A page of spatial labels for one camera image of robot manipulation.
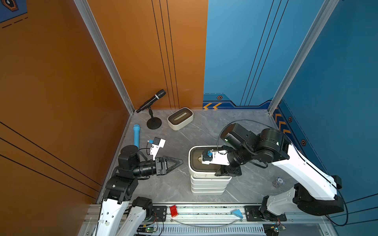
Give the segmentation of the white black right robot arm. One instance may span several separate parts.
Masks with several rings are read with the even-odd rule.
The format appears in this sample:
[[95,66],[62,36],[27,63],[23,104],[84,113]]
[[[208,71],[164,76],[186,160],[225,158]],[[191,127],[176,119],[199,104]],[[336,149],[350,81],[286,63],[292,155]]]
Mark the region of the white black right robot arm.
[[295,147],[281,131],[271,127],[259,134],[238,123],[226,126],[219,135],[225,145],[202,153],[202,162],[219,165],[216,176],[238,177],[241,166],[253,162],[260,168],[272,164],[285,171],[297,183],[285,193],[265,196],[259,212],[263,220],[283,219],[287,212],[300,210],[314,216],[328,216],[347,209],[338,192],[341,178],[320,170]]

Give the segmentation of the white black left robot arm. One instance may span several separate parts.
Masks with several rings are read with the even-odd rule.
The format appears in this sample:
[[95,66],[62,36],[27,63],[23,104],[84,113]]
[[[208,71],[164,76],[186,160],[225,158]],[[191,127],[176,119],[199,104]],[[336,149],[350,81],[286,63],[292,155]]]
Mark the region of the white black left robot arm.
[[129,209],[129,214],[120,227],[140,178],[164,176],[183,164],[183,160],[168,156],[148,160],[135,145],[121,149],[119,165],[105,185],[95,236],[133,236],[143,221],[152,216],[152,200],[137,197]]

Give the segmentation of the cream box brown lid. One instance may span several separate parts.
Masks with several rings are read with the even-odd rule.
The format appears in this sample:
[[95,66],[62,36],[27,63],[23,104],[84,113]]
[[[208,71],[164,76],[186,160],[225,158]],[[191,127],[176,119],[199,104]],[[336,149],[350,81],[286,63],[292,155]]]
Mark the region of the cream box brown lid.
[[168,116],[168,126],[178,131],[191,123],[194,120],[194,113],[187,107],[181,108],[180,110],[174,112],[170,116]]
[[216,164],[203,164],[202,153],[204,150],[214,149],[216,146],[194,146],[189,151],[189,172],[192,177],[198,179],[221,179],[226,180],[231,177],[227,176],[215,176],[216,171],[220,168],[220,165]]

